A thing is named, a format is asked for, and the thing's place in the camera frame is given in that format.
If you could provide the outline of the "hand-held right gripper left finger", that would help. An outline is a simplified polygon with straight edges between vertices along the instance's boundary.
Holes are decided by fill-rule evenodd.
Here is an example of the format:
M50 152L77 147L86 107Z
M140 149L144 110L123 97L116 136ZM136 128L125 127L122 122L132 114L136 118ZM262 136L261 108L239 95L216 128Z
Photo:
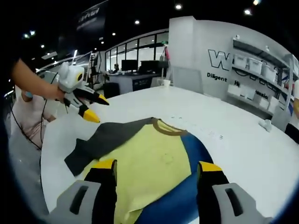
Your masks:
M75 181L57 199L51 224L112 224L117 201L117 160L99 161L84 180Z

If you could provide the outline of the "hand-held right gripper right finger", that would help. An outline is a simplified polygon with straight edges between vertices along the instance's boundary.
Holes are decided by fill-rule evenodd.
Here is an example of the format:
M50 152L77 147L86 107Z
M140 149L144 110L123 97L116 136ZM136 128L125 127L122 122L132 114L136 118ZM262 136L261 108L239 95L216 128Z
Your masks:
M197 205L201 224L269 224L256 208L256 201L236 183L230 183L222 169L198 162Z

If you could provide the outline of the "person's left hand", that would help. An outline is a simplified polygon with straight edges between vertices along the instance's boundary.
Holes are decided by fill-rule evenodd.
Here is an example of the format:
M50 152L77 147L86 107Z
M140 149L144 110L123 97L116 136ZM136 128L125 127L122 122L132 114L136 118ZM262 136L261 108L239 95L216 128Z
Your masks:
M64 101L65 93L58 87L58 84L48 84L44 90L44 98L59 102Z

